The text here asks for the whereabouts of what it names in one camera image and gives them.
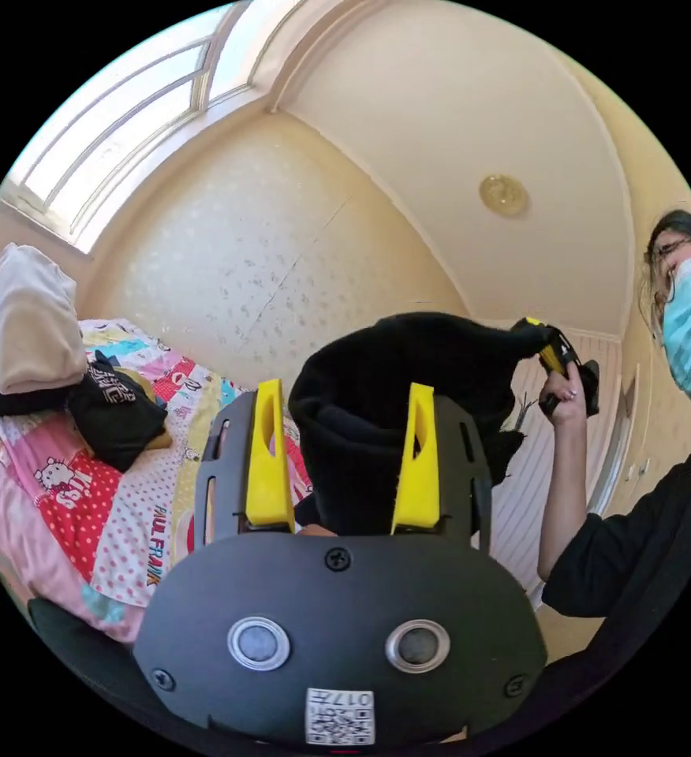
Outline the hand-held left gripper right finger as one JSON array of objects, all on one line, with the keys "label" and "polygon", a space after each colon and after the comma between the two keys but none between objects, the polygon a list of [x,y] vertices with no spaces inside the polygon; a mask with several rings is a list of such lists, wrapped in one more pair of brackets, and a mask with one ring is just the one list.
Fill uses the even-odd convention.
[{"label": "hand-held left gripper right finger", "polygon": [[435,528],[440,515],[434,389],[414,382],[391,527]]}]

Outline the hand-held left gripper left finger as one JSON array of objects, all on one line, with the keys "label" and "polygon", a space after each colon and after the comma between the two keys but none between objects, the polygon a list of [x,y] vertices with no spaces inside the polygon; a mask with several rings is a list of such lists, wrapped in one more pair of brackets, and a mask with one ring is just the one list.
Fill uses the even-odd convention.
[{"label": "hand-held left gripper left finger", "polygon": [[282,422],[282,383],[259,384],[248,449],[245,518],[254,530],[292,531],[293,503]]}]

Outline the person's right hand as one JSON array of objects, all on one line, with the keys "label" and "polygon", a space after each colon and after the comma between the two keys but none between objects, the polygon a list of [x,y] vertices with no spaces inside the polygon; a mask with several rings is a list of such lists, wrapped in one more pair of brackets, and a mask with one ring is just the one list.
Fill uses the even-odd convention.
[{"label": "person's right hand", "polygon": [[548,373],[540,400],[545,402],[550,396],[558,400],[555,408],[547,416],[554,427],[583,427],[586,423],[586,402],[578,366],[574,361],[566,365],[566,373]]}]

